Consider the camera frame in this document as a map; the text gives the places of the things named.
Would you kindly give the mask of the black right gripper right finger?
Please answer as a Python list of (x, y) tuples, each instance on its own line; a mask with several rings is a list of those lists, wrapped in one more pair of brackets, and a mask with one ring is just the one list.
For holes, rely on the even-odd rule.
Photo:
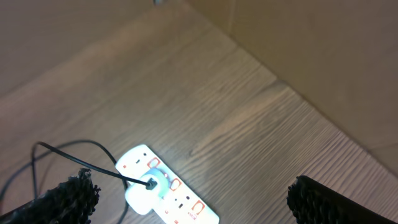
[(305, 175), (288, 187), (287, 206), (298, 224), (397, 224)]

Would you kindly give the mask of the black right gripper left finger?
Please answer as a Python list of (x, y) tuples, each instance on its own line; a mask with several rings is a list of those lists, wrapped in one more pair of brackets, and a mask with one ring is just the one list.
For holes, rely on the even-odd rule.
[(101, 189), (82, 168), (56, 188), (1, 216), (1, 224), (89, 224)]

